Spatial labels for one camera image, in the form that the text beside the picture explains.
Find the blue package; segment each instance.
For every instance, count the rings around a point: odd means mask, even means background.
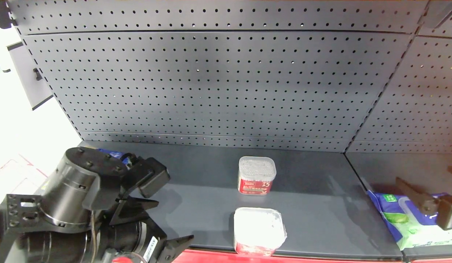
[[[110,151],[110,150],[106,150],[106,149],[101,149],[98,148],[98,151],[102,152],[102,153],[109,153],[112,157],[114,158],[118,158],[120,159],[122,157],[122,155],[125,155],[125,153],[121,153],[121,152],[116,152],[116,151]],[[125,158],[124,160],[122,160],[122,162],[127,165],[129,163],[129,159]]]
[[[368,191],[400,250],[437,245],[452,245],[452,229],[444,231],[436,224],[437,214],[424,215],[414,203],[401,195]]]

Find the gray pegboard panel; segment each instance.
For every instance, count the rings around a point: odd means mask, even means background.
[[[452,153],[452,142],[354,141],[349,152],[359,153]]]
[[[350,140],[408,38],[281,31],[24,40],[80,132]]]
[[[427,1],[10,0],[23,35],[119,30],[413,32]]]
[[[452,1],[433,1],[429,7],[429,9],[434,8],[434,10],[429,10],[428,15],[433,12],[437,13],[439,9],[448,7],[449,4],[451,4]],[[418,32],[419,35],[431,35],[435,37],[452,37],[452,16],[449,17],[445,22],[443,22],[442,25],[440,25],[438,28],[429,28],[426,27],[426,25],[423,25],[423,27]]]
[[[261,138],[240,136],[199,136],[145,133],[94,133],[82,132],[86,140],[136,142],[173,145],[220,146],[233,148],[261,148],[298,151],[340,152],[349,140],[318,140],[302,138]]]
[[[452,152],[452,39],[415,38],[349,151],[360,151],[361,141]]]

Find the white lid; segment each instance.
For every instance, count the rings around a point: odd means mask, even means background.
[[[275,162],[268,157],[243,156],[239,159],[239,173],[252,181],[273,181],[276,176]]]
[[[274,209],[240,207],[234,213],[234,239],[247,246],[277,249],[286,240],[281,213]]]

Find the plastic container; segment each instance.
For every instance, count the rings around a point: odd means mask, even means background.
[[[239,159],[237,189],[245,195],[266,195],[275,176],[275,162],[271,158],[243,156]]]
[[[238,254],[271,256],[287,234],[274,209],[240,207],[234,213],[234,249]]]

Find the gray shelf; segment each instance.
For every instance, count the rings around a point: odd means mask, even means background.
[[[429,193],[452,194],[452,155],[417,155],[393,153],[347,153],[349,161],[368,188],[378,193],[402,194],[395,186],[399,176]],[[408,248],[410,259],[450,258],[451,246]]]
[[[288,238],[277,254],[322,258],[401,259],[378,212],[339,153],[84,141],[81,146],[155,157],[171,181],[149,213],[169,238],[195,235],[196,247],[233,250],[238,207],[278,210]],[[278,170],[272,192],[245,196],[237,190],[241,156],[271,157]]]

